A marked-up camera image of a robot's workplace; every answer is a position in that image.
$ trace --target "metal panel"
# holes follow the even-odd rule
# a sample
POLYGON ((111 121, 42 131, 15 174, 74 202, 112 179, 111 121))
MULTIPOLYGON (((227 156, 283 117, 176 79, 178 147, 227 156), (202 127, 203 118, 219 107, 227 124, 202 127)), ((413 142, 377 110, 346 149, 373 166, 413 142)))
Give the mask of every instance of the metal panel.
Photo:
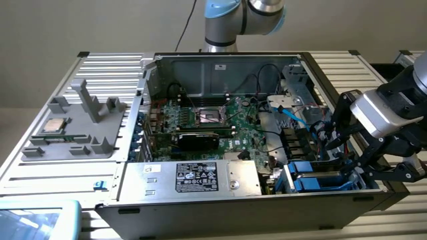
MULTIPOLYGON (((259 196, 259 180, 254 161, 242 160, 206 160, 203 164, 215 164, 215 188, 212 191, 176 191, 176 187, 195 186, 203 183, 199 172, 192 172, 188 184, 178 182, 178 164, 198 164, 200 161, 171 161, 171 162, 132 162, 127 164, 120 191, 120 201, 152 202, 163 200, 204 200, 206 198, 230 198, 236 196, 259 196)), ((211 179, 204 175, 206 184, 211 179)))
MULTIPOLYGON (((119 97, 127 103, 118 134, 122 137, 127 133, 131 103, 143 78, 142 58, 142 53, 92 53, 88 57, 79 57, 52 94, 63 95, 71 104, 80 103, 70 83, 74 78, 86 78, 88 92, 98 96, 100 102, 106 102, 108 97, 119 97)), ((10 200, 76 199, 84 209, 92 209, 99 201, 110 198, 116 170, 123 170, 116 160, 123 155, 120 146, 126 143, 126 137, 118 138, 118 150, 111 158, 23 162, 20 148, 28 146, 28 137, 38 131, 47 115, 48 109, 44 107, 2 166, 0 197, 10 200), (96 181, 107 182, 107 190, 94 190, 96 181)))

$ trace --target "blue clip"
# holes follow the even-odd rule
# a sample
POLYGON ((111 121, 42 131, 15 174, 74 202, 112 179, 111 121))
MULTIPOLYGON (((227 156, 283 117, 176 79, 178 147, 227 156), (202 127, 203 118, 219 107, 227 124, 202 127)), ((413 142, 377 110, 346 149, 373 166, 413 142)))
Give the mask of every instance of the blue clip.
POLYGON ((318 191, 322 189, 315 177, 299 178, 296 181, 300 183, 302 189, 307 192, 318 191))
POLYGON ((295 161, 292 162, 295 164, 295 169, 298 173, 313 173, 314 168, 310 161, 295 161))
POLYGON ((106 181, 98 181, 94 183, 94 190, 107 190, 107 182, 106 181))
POLYGON ((282 188, 282 183, 283 183, 283 178, 282 178, 282 176, 279 176, 278 182, 275 183, 275 186, 274 186, 274 190, 275 190, 276 192, 279 192, 279 190, 280 190, 280 188, 282 188))
POLYGON ((291 174, 314 172, 313 164, 310 161, 292 161, 287 165, 287 167, 291 174))
POLYGON ((294 185, 295 185, 296 192, 302 192, 303 191, 303 186, 302 186, 299 180, 294 181, 294 185))

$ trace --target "black cable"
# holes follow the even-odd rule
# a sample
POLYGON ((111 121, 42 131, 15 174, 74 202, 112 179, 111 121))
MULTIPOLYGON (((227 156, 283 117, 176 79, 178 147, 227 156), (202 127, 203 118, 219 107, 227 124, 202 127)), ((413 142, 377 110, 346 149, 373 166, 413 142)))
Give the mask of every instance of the black cable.
POLYGON ((280 137, 280 134, 276 133, 276 132, 274 132, 274 131, 264 131, 264 130, 260 130, 260 129, 256 129, 255 127, 252 127, 252 124, 250 123, 250 120, 248 120, 252 106, 254 106, 254 105, 251 105, 251 107, 248 108, 247 113, 246 113, 246 121, 247 121, 248 126, 251 127, 251 129, 254 129, 255 131, 262 132, 262 133, 276 134, 276 135, 280 137))
POLYGON ((263 68, 267 67, 267 66, 274 66, 274 68, 275 68, 275 70, 276 70, 276 72, 278 72, 278 74, 279 74, 279 75, 278 75, 278 76, 279 76, 278 82, 280 83, 282 72, 280 72, 280 70, 279 70, 279 67, 278 67, 275 64, 272 64, 272 63, 264 64, 263 66, 260 66, 260 69, 258 70, 258 74, 256 74, 256 89, 259 88, 259 92, 258 92, 258 93, 262 92, 260 73, 262 73, 263 68))
POLYGON ((167 98, 167 99, 170 98, 170 90, 171 90, 171 87, 172 87, 174 85, 178 85, 179 87, 183 87, 179 82, 171 82, 171 83, 167 85, 167 88, 166 88, 166 98, 167 98))
POLYGON ((242 86, 247 83, 247 81, 248 81, 248 79, 250 79, 251 76, 254 76, 255 79, 256 79, 256 91, 259 91, 259 79, 258 79, 255 73, 250 73, 250 74, 246 76, 246 78, 244 78, 243 82, 240 83, 240 85, 230 92, 231 94, 234 94, 234 93, 242 88, 242 86))
POLYGON ((179 41, 178 41, 178 44, 176 44, 176 47, 175 47, 175 52, 176 52, 178 49, 179 49, 179 46, 180 46, 180 43, 182 43, 182 39, 183 39, 186 30, 187 30, 187 27, 188 27, 190 19, 192 18, 192 15, 194 15, 196 2, 198 2, 198 0, 194 0, 191 12, 190 12, 190 16, 188 16, 187 23, 186 23, 186 27, 184 27, 184 31, 182 31, 182 35, 180 35, 180 37, 179 37, 179 41))
POLYGON ((272 149, 272 150, 262 151, 262 150, 260 150, 260 143, 262 143, 262 141, 263 141, 263 140, 260 140, 260 141, 258 142, 258 144, 256 144, 256 150, 258 150, 260 153, 264 153, 264 154, 266 154, 266 153, 270 153, 270 152, 272 152, 272 151, 283 148, 283 146, 279 146, 279 147, 276 147, 276 148, 272 149))

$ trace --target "blue cable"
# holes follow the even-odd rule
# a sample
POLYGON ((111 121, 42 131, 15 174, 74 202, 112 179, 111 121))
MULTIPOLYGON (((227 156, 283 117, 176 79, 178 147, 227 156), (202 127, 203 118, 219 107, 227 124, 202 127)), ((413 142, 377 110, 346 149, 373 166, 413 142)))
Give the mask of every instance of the blue cable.
POLYGON ((300 119, 299 117, 296 117, 288 110, 282 109, 282 113, 288 115, 294 120, 302 122, 304 124, 307 130, 310 129, 306 121, 303 119, 300 119))

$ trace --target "power supply label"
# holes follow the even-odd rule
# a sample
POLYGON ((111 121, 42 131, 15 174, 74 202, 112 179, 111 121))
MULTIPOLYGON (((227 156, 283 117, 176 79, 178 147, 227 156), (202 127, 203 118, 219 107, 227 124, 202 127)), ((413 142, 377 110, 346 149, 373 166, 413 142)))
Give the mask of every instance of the power supply label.
POLYGON ((216 162, 178 163, 175 190, 179 193, 218 191, 216 162))

